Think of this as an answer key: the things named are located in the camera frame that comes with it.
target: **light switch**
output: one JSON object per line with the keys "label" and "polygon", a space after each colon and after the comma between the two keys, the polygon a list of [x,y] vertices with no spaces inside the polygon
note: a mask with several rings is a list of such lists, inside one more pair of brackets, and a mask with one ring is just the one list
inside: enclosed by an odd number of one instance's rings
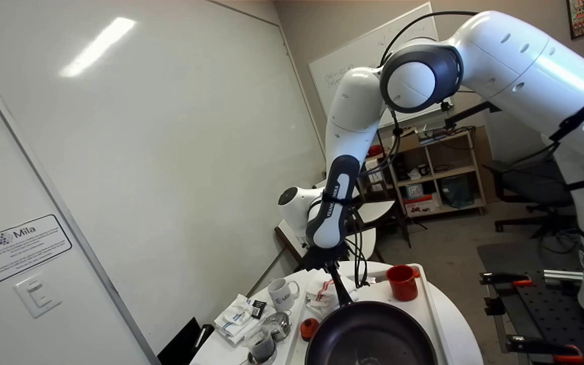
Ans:
{"label": "light switch", "polygon": [[42,282],[37,282],[33,288],[28,288],[28,293],[38,307],[50,304],[47,285]]}
{"label": "light switch", "polygon": [[61,304],[61,299],[58,299],[50,288],[47,285],[42,274],[34,274],[18,282],[15,288],[25,305],[28,307],[31,317],[34,318],[42,317],[44,311]]}

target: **black cable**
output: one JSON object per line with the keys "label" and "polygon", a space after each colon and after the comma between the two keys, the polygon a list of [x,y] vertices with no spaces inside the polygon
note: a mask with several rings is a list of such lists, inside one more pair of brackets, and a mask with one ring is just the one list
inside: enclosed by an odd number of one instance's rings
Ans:
{"label": "black cable", "polygon": [[312,205],[311,205],[309,210],[306,210],[306,216],[311,216],[311,210],[312,210],[317,205],[321,205],[321,198],[312,200]]}
{"label": "black cable", "polygon": [[423,14],[423,15],[418,15],[418,17],[414,17],[409,24],[406,24],[406,27],[389,40],[387,49],[385,49],[385,51],[381,53],[381,56],[379,56],[379,66],[385,64],[387,55],[389,55],[393,42],[396,42],[408,29],[412,29],[416,22],[419,22],[419,19],[425,19],[425,17],[447,15],[447,14],[448,14],[448,15],[474,15],[476,12],[468,12],[468,10],[447,10],[447,12],[430,12],[430,14]]}
{"label": "black cable", "polygon": [[363,260],[363,252],[357,247],[355,241],[346,238],[346,252],[354,255],[354,268],[355,268],[355,285],[360,288],[360,262]]}
{"label": "black cable", "polygon": [[534,156],[540,156],[540,154],[545,154],[543,157],[549,157],[555,149],[557,149],[557,141],[552,141],[552,143],[547,143],[547,145],[543,145],[543,148],[540,148],[540,149],[535,149],[524,157],[513,159],[509,165],[522,164],[522,161],[531,159]]}
{"label": "black cable", "polygon": [[362,230],[360,230],[360,221],[357,221],[357,210],[354,209],[354,225],[355,225],[355,244],[354,244],[354,257],[355,257],[355,288],[360,288],[360,264],[362,264],[362,260],[363,260],[363,252],[362,252],[362,241],[363,241],[363,236],[362,236]]}
{"label": "black cable", "polygon": [[399,145],[398,138],[401,136],[403,130],[401,130],[401,125],[399,125],[399,121],[396,117],[396,110],[389,107],[389,113],[392,113],[392,119],[393,119],[393,136],[396,136],[393,145],[392,145],[392,152],[393,152],[393,148]]}
{"label": "black cable", "polygon": [[368,284],[369,260],[368,260],[368,255],[363,253],[363,246],[366,246],[363,229],[366,229],[366,223],[363,223],[360,210],[355,210],[355,221],[357,221],[360,253],[362,253],[362,262],[366,264],[366,272],[363,272],[363,276],[362,276],[362,282],[357,284],[357,288],[362,288],[362,285]]}

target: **floor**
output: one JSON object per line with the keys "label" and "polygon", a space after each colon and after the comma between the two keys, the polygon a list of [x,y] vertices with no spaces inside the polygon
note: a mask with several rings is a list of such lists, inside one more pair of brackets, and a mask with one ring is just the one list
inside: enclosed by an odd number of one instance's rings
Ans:
{"label": "floor", "polygon": [[419,225],[412,223],[412,249],[399,230],[387,230],[379,236],[379,249],[387,264],[423,264],[429,279],[458,305],[486,365],[518,365],[520,358],[501,350],[496,321],[484,314],[483,298],[486,292],[479,284],[483,264],[476,247],[529,238],[534,227],[507,227],[503,232],[496,232],[493,225],[496,218],[525,215],[529,213],[522,205],[493,202],[484,213],[458,213],[423,218]]}

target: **small object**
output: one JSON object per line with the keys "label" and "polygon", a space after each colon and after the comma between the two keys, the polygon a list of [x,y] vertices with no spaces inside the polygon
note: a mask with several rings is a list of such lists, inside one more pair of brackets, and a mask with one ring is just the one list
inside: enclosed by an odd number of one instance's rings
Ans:
{"label": "small object", "polygon": [[531,284],[529,276],[525,274],[511,274],[511,272],[483,272],[480,284],[513,284],[513,285],[525,285]]}
{"label": "small object", "polygon": [[201,348],[202,343],[211,337],[211,332],[213,332],[213,327],[211,325],[202,325],[202,328],[196,334],[194,348]]}
{"label": "small object", "polygon": [[274,311],[263,321],[263,331],[271,334],[277,343],[291,334],[291,317],[286,311]]}
{"label": "small object", "polygon": [[567,269],[543,269],[542,274],[547,285],[580,285],[584,277],[583,272]]}
{"label": "small object", "polygon": [[408,186],[408,198],[418,198],[423,195],[425,195],[423,185],[409,185]]}
{"label": "small object", "polygon": [[267,301],[262,301],[262,299],[254,299],[254,304],[251,304],[251,317],[254,317],[254,318],[260,318],[260,317],[263,317],[263,311],[266,311],[266,305],[267,305]]}
{"label": "small object", "polygon": [[418,296],[416,276],[418,272],[406,264],[387,269],[387,279],[396,299],[408,301]]}
{"label": "small object", "polygon": [[274,362],[277,343],[267,331],[255,332],[255,343],[249,350],[249,362]]}
{"label": "small object", "polygon": [[260,327],[260,321],[251,318],[251,299],[238,293],[236,299],[213,321],[213,327],[217,334],[236,347]]}
{"label": "small object", "polygon": [[584,356],[577,344],[557,344],[531,337],[507,337],[507,350],[552,355],[557,365],[584,365]]}
{"label": "small object", "polygon": [[430,165],[429,164],[418,164],[416,168],[418,168],[419,176],[429,176],[430,175]]}
{"label": "small object", "polygon": [[[341,282],[346,292],[354,292],[357,288],[355,282],[348,277],[341,277]],[[338,307],[338,296],[331,274],[315,272],[304,288],[306,310],[311,310],[315,318],[322,321]]]}
{"label": "small object", "polygon": [[301,339],[311,341],[319,328],[317,318],[304,318],[298,327]]}
{"label": "small object", "polygon": [[507,307],[503,305],[501,298],[484,298],[486,301],[486,317],[503,317],[507,314]]}
{"label": "small object", "polygon": [[277,311],[286,311],[294,305],[294,299],[301,293],[301,285],[294,279],[277,277],[270,282],[267,292]]}
{"label": "small object", "polygon": [[409,175],[409,181],[419,181],[423,178],[418,168],[412,168],[408,175]]}

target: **shelf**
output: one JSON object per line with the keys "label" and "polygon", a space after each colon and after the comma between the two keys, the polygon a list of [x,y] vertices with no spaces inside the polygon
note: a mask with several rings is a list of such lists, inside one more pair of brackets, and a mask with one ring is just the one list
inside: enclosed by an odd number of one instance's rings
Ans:
{"label": "shelf", "polygon": [[456,176],[456,175],[468,175],[468,172],[476,172],[476,165],[461,165],[461,168],[450,168],[450,170],[442,170],[437,175],[429,175],[416,181],[398,181],[398,186],[409,186],[409,185],[423,185],[423,182],[430,182],[430,181],[439,181],[439,178],[447,178],[447,176]]}
{"label": "shelf", "polygon": [[474,198],[472,205],[466,205],[466,207],[450,207],[450,205],[441,205],[439,209],[430,209],[430,210],[408,210],[408,216],[429,216],[429,215],[442,215],[442,213],[456,213],[456,210],[471,210],[471,209],[483,209],[484,202],[483,198]]}
{"label": "shelf", "polygon": [[437,140],[423,140],[419,145],[423,148],[430,148],[434,143],[442,143],[442,141],[456,140],[456,138],[466,138],[466,136],[468,136],[468,132],[458,132],[458,134],[450,134],[450,136],[441,136]]}

